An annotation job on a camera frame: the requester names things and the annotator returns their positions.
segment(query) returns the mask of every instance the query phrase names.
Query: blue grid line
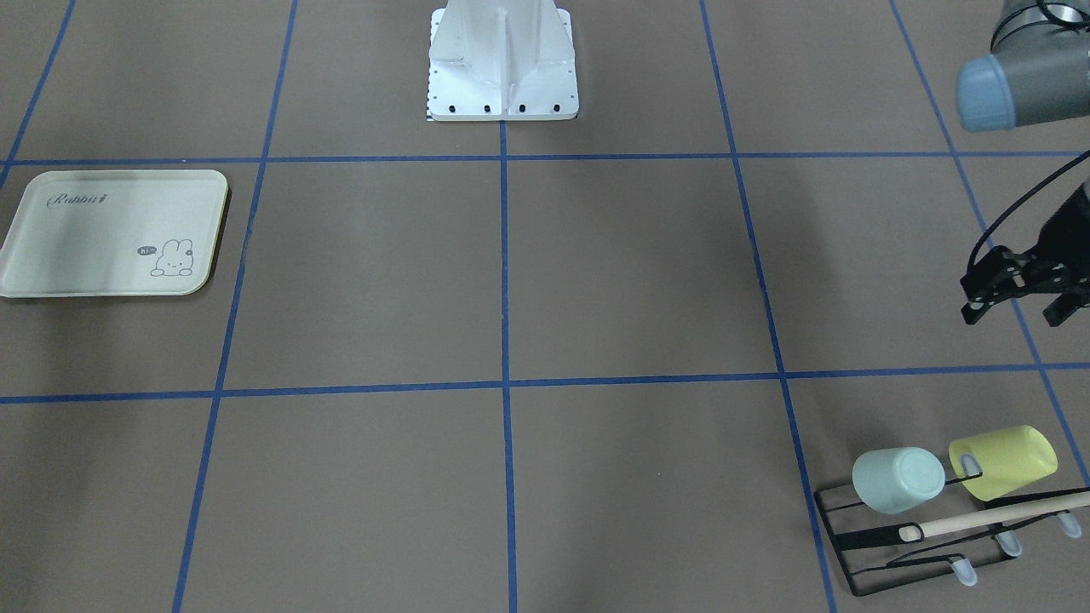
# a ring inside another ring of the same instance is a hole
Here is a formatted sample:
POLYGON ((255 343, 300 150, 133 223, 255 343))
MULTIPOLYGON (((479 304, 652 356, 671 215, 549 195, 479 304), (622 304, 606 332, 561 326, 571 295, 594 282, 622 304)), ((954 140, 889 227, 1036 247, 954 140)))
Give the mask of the blue grid line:
MULTIPOLYGON (((959 152, 958 157, 1075 157, 1082 152, 959 152)), ((794 158, 889 158, 949 157, 949 152, 729 152, 718 153, 606 153, 606 154, 519 154, 508 161, 638 160, 638 159, 794 159, 794 158)), ((392 161, 498 161, 499 155, 329 155, 269 157, 149 157, 97 159, 13 159, 0 160, 4 167, 70 166, 181 166, 228 164, 367 164, 392 161)))
POLYGON ((41 76, 38 77, 38 84, 34 87, 31 101, 26 105, 26 112, 23 113, 23 122, 19 124, 19 132, 15 133, 11 151, 8 152, 8 163, 0 170, 0 188, 3 188, 3 184, 8 181, 8 172, 11 170, 12 161, 15 159, 15 154, 19 153, 20 145, 23 144, 23 136, 26 135, 26 129, 31 125, 31 117, 34 116, 34 109, 38 106, 38 98, 41 97, 41 92, 46 88, 46 80, 49 79, 49 71, 52 70, 53 61, 57 60, 57 53, 61 49, 61 43, 64 41, 64 34, 68 32, 69 22, 72 21, 73 11, 75 11, 75 0, 69 0, 68 9, 64 11, 64 19, 61 20, 61 25, 57 29, 57 38, 53 40, 53 47, 49 50, 49 59, 46 60, 46 65, 41 69, 41 76))
MULTIPOLYGON (((908 27, 905 25, 905 20, 900 14, 900 10, 897 9, 896 0, 889 0, 889 9, 893 11, 893 15, 897 21, 897 27, 900 28, 901 36, 905 39, 905 45, 908 47, 908 52, 912 58, 912 63, 919 74, 920 82, 923 84, 923 89, 928 94, 928 99, 930 100, 931 108, 935 113, 935 119, 938 120, 938 128, 942 130, 943 137, 946 140, 950 157, 954 159, 955 166, 957 166, 958 173, 961 177, 961 183, 965 187, 966 195, 969 196, 969 203, 971 204, 972 212, 977 217, 977 223, 980 226, 981 231, 984 231, 984 229, 988 228, 988 221, 984 219, 980 204, 977 202, 977 196, 973 192, 972 184, 969 181, 969 176, 966 173, 965 166, 961 164, 960 154, 958 154, 957 147, 954 146, 954 140, 950 137, 949 130, 946 127, 946 120, 943 119, 943 113, 938 108, 938 103, 935 99, 934 92, 931 89, 928 76, 923 72, 923 64, 920 63, 920 58, 916 53, 916 47, 912 45, 911 36, 909 36, 908 27)), ((988 244, 991 248, 994 243, 989 240, 988 244)), ((1067 416, 1064 414, 1064 409, 1052 387, 1052 381, 1049 378, 1049 372, 1041 361, 1041 354, 1037 349, 1037 342, 1033 340, 1033 335, 1029 329, 1029 324, 1026 323, 1026 316, 1022 314, 1021 306, 1017 300, 1012 300, 1010 305, 1014 309, 1015 316, 1018 318, 1018 326, 1021 328, 1022 336, 1026 338, 1026 345, 1029 347, 1030 353, 1033 356, 1033 363, 1038 366, 1038 372, 1041 375, 1041 383, 1044 385, 1045 393, 1049 396, 1049 401, 1052 404, 1052 409, 1056 414, 1056 421, 1059 422, 1059 426, 1064 431, 1064 437, 1067 438, 1067 444, 1071 449, 1071 455, 1075 456, 1075 464, 1078 466, 1079 472, 1082 476, 1082 482, 1090 485, 1090 472, 1087 472, 1087 466, 1082 459, 1082 454, 1079 450, 1078 443, 1075 441, 1075 434, 1071 432, 1070 425, 1067 423, 1067 416)))
POLYGON ((567 378, 519 378, 510 382, 511 387, 578 387, 595 385, 646 385, 652 383, 715 383, 731 381, 770 381, 779 378, 778 373, 724 373, 724 374, 664 374, 643 376, 585 376, 567 378))
POLYGON ((173 166, 189 164, 258 164, 259 157, 118 157, 99 159, 16 159, 12 166, 173 166))
POLYGON ((201 503, 204 498, 204 486, 208 477, 208 462, 211 458, 213 441, 216 436, 216 423, 219 418, 219 406, 223 390, 223 381, 227 376, 228 360, 231 354, 231 342, 234 337, 234 323, 239 314, 239 302, 242 299, 242 283, 246 272, 246 253, 250 249, 250 239, 253 235, 254 218, 257 216, 257 205, 261 200, 262 185, 265 180, 266 160, 269 155, 269 147, 272 143, 272 130, 276 127, 276 113, 280 103, 280 91, 283 86, 283 75, 288 69, 288 55, 291 50, 291 37, 295 28, 295 13, 299 9, 299 0, 291 0, 291 10, 288 13, 288 25, 283 36, 283 48, 280 51, 280 68, 277 73, 276 86, 272 89, 272 103, 269 106, 268 123, 265 128, 265 144, 262 148, 262 161, 257 169, 257 179, 254 184, 254 196, 250 203, 250 216, 246 220, 246 233, 242 241, 242 253, 239 257, 239 272, 234 280, 234 293, 231 299, 231 311, 227 320, 227 330, 223 334, 223 351, 220 358, 219 373, 216 377, 216 396, 211 400, 208 410, 208 425, 205 431, 204 446, 201 450, 201 464, 197 469, 196 484, 193 491, 193 505, 190 508, 190 521, 185 530, 185 542, 182 548, 182 560, 178 568, 178 584, 174 589, 174 601, 172 613, 181 613, 182 602, 185 598, 185 581, 189 578, 190 561, 193 554, 193 542, 196 538, 197 522, 201 517, 201 503))
POLYGON ((613 153, 613 154, 514 154, 511 161, 569 161, 593 159, 729 159, 729 153, 613 153))
POLYGON ((210 399, 216 393, 208 389, 185 392, 132 392, 109 394, 52 394, 41 396, 0 396, 0 405, 58 405, 64 402, 110 402, 130 400, 178 400, 184 398, 210 399))
MULTIPOLYGON (((1052 362, 1038 364, 980 364, 961 366, 908 366, 891 369, 847 369, 831 371, 785 371, 789 380, 850 378, 872 376, 931 376, 947 374, 982 374, 1049 371, 1090 371, 1090 362, 1052 362)), ((603 385, 649 385, 685 383, 724 383, 742 381, 776 381, 778 372, 664 374, 634 376, 584 376, 556 378, 512 378, 506 383, 511 388, 581 387, 603 385)), ((50 405, 65 402, 117 402, 136 400, 174 400, 186 398, 265 398, 272 396, 324 396, 349 394, 396 394, 401 392, 440 392, 459 389, 501 389, 500 380, 449 381, 433 383, 374 383, 359 385, 318 385, 308 387, 240 387, 215 389, 183 389, 174 392, 118 392, 100 394, 56 394, 37 396, 0 396, 2 405, 50 405)))
POLYGON ((814 157, 947 157, 946 152, 753 152, 739 153, 736 157, 742 159, 791 159, 791 158, 814 158, 814 157))
POLYGON ((955 152, 958 157, 1078 157, 1083 152, 955 152))
POLYGON ((498 155, 319 155, 278 156, 269 164, 336 164, 368 161, 498 161, 498 155))
POLYGON ((919 376, 935 374, 979 374, 997 372, 1037 372, 1037 364, 982 364, 967 366, 908 366, 897 369, 855 369, 835 371, 795 371, 787 378, 845 378, 859 376, 919 376))
POLYGON ((507 491, 507 605, 509 613, 519 610, 519 573, 516 555, 514 452, 511 433, 511 342, 509 300, 509 250, 507 216, 507 122, 499 122, 499 244, 500 244, 500 370, 504 393, 504 473, 507 491))
MULTIPOLYGON (((730 107, 727 105, 727 95, 723 88, 723 76, 719 70, 718 57, 715 52, 715 39, 712 35, 711 21, 707 17, 707 5, 705 0, 700 0, 700 12, 701 17, 704 21, 704 36, 707 39, 707 51, 712 61, 712 71, 715 74, 715 86, 719 94, 719 106, 723 109, 723 124, 727 131, 727 142, 730 146, 730 152, 736 154, 738 147, 735 143, 735 132, 734 125, 730 122, 730 107)), ((807 459, 802 450, 802 438, 799 435, 798 422, 795 419, 795 405, 791 400, 790 385, 788 384, 788 378, 786 376, 786 371, 784 369, 784 357, 779 347, 779 338, 776 334, 776 320, 772 311, 772 300, 768 297, 768 285, 764 277, 764 267, 761 264, 761 250, 756 240, 756 231, 753 228, 753 218, 750 214, 749 197, 746 193, 746 181, 742 177, 741 160, 736 155, 731 159, 735 170, 735 180, 738 183, 738 196, 741 201, 742 215, 746 217, 746 232, 749 235, 750 247, 753 251, 753 267, 756 271, 758 284, 761 287, 761 296, 764 300, 764 312, 765 317, 768 320, 768 337, 772 341, 772 351, 776 358, 776 374, 779 380, 779 389, 784 398, 784 408, 787 412, 787 423, 791 431, 791 443, 795 446, 795 460, 798 464, 799 478, 802 485, 802 497, 806 501, 807 514, 810 518, 810 533, 813 538, 815 553, 818 555, 818 564, 821 568, 822 584, 825 588, 825 601, 828 605, 829 613, 836 613, 836 597, 833 594, 833 581, 829 577, 828 563, 825 556, 825 544, 822 541, 821 527, 818 522, 818 510, 814 508, 814 502, 811 497, 813 492, 810 485, 810 476, 807 469, 807 459)))

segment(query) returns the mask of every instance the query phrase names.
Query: cartoon rabbit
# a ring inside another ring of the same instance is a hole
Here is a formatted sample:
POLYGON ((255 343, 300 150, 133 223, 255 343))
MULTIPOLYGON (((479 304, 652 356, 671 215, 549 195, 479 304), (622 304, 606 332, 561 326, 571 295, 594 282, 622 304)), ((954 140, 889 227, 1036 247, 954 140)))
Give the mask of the cartoon rabbit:
POLYGON ((155 261, 153 277, 187 277, 193 274, 193 241, 169 240, 155 261))

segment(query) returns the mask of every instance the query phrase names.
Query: white tray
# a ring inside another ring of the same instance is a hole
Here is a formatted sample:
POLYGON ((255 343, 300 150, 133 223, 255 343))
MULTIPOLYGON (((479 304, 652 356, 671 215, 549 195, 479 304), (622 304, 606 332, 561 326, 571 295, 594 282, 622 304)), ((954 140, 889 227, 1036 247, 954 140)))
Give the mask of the white tray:
POLYGON ((208 280, 227 178, 215 170, 35 177, 0 248, 0 296, 183 296, 208 280))

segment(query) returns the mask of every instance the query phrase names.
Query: light blue joint cap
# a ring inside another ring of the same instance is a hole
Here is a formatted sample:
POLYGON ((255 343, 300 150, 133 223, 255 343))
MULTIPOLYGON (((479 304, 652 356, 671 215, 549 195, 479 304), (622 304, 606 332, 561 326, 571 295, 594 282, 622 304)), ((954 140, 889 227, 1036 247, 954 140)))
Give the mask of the light blue joint cap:
POLYGON ((995 56, 971 60, 957 75, 957 111, 969 132, 1013 130, 1015 101, 1003 67, 995 56))

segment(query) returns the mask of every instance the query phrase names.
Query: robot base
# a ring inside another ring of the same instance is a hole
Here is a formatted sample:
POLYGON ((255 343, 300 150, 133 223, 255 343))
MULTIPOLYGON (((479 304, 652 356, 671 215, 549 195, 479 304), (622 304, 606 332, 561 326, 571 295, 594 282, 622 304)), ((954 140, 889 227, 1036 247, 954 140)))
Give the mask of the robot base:
POLYGON ((451 0, 431 29, 429 121, 578 115, 571 15, 552 0, 451 0))

